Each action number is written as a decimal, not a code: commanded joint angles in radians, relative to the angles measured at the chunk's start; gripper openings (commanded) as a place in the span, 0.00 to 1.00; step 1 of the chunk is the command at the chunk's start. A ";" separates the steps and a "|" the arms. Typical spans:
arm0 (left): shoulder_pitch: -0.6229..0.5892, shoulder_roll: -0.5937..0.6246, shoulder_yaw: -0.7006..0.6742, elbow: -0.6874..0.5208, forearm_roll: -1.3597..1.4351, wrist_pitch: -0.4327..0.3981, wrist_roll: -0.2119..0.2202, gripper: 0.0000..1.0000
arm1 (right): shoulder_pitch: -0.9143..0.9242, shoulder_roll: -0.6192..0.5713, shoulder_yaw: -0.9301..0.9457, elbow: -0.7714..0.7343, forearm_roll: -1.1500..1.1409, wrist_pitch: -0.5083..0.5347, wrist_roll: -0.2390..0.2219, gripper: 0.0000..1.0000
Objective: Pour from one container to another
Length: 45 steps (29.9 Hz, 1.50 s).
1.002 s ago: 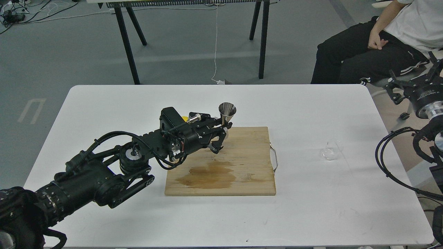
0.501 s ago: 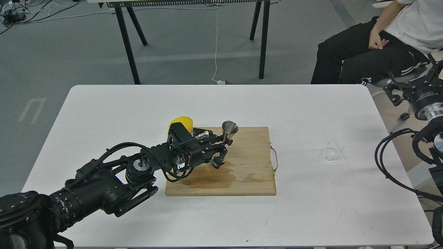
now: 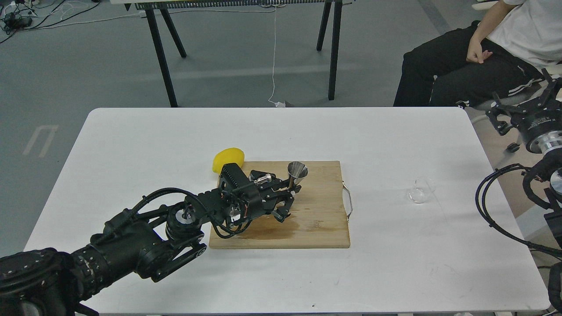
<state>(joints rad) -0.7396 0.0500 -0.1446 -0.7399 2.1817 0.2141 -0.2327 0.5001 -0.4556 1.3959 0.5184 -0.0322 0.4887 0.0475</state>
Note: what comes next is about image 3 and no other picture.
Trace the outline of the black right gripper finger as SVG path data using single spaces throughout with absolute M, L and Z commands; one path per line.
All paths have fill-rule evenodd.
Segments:
M 556 96 L 561 89 L 561 68 L 543 68 L 541 72 L 548 84 L 540 96 L 540 109 L 560 111 L 561 102 L 556 100 Z
M 528 136 L 530 132 L 524 128 L 522 121 L 530 115 L 530 104 L 530 100 L 517 105 L 507 105 L 495 101 L 486 110 L 486 116 L 500 136 L 505 136 L 512 128 L 516 128 L 520 134 Z

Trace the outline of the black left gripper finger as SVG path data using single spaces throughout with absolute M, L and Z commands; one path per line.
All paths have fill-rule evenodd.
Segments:
M 279 196 L 267 199 L 263 203 L 263 208 L 267 215 L 273 215 L 277 222 L 283 223 L 290 216 L 290 208 L 294 202 L 291 195 Z
M 269 182 L 269 198 L 283 198 L 294 196 L 299 193 L 302 186 L 297 185 L 293 180 L 281 180 L 279 178 L 273 178 Z

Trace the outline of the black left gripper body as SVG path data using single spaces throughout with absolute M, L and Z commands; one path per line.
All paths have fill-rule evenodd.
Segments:
M 273 173 L 252 170 L 247 176 L 236 163 L 228 163 L 220 172 L 219 188 L 227 208 L 227 222 L 249 222 L 273 214 L 278 202 L 275 190 L 281 180 Z

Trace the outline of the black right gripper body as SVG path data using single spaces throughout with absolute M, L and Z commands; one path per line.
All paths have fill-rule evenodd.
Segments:
M 520 135 L 530 153 L 546 154 L 562 148 L 560 108 L 543 108 L 520 122 Z

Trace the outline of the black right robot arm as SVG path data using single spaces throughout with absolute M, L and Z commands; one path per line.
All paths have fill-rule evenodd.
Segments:
M 476 189 L 476 209 L 488 225 L 524 244 L 534 255 L 550 256 L 550 265 L 539 270 L 549 274 L 547 293 L 553 314 L 561 314 L 561 66 L 543 70 L 544 82 L 508 98 L 497 94 L 476 110 L 483 114 L 472 124 L 488 119 L 498 134 L 512 141 L 497 158 L 497 166 Z M 508 204 L 514 208 L 519 233 L 510 233 L 494 220 L 490 202 L 492 184 L 507 175 L 522 175 L 522 188 L 502 182 Z

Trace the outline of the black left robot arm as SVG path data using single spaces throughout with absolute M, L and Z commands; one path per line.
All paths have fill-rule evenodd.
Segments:
M 136 273 L 159 282 L 204 253 L 203 224 L 229 239 L 263 215 L 283 222 L 307 174 L 301 162 L 288 164 L 287 180 L 256 170 L 247 176 L 227 163 L 217 188 L 200 194 L 174 187 L 155 190 L 105 222 L 102 233 L 72 253 L 44 248 L 3 257 L 1 314 L 97 316 L 83 301 L 117 280 Z

